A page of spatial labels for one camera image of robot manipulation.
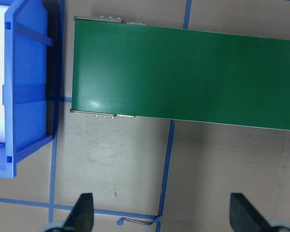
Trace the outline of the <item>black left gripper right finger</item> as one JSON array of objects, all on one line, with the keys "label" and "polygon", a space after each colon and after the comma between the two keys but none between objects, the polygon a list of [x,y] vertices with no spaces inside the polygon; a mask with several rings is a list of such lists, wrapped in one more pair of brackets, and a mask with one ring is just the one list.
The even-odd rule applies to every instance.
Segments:
[{"label": "black left gripper right finger", "polygon": [[234,232],[272,232],[267,220],[242,193],[231,193],[230,225]]}]

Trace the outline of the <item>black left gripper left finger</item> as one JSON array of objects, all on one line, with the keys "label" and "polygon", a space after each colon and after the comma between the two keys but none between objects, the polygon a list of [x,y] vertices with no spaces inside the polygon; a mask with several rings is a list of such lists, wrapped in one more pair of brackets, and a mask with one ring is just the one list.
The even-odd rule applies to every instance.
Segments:
[{"label": "black left gripper left finger", "polygon": [[64,232],[91,232],[94,224],[92,193],[82,193],[64,222]]}]

